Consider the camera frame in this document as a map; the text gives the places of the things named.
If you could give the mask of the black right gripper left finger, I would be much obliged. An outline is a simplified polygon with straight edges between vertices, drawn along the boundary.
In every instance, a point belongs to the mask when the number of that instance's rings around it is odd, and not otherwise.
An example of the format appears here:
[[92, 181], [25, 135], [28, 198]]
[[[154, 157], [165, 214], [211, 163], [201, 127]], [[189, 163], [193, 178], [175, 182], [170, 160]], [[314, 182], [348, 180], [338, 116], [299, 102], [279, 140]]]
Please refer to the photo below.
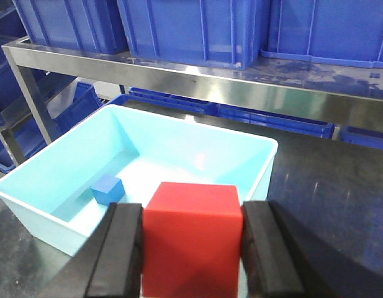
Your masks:
[[111, 203], [78, 252], [39, 297], [139, 297], [143, 207]]

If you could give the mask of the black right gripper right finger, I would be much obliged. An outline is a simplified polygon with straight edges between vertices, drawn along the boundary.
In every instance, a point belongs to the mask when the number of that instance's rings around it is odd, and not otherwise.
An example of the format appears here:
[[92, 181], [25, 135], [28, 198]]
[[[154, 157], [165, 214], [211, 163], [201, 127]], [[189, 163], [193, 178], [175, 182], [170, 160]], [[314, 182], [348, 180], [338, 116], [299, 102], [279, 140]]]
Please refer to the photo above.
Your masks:
[[241, 260], [249, 297], [383, 297], [383, 276], [268, 201], [246, 201]]

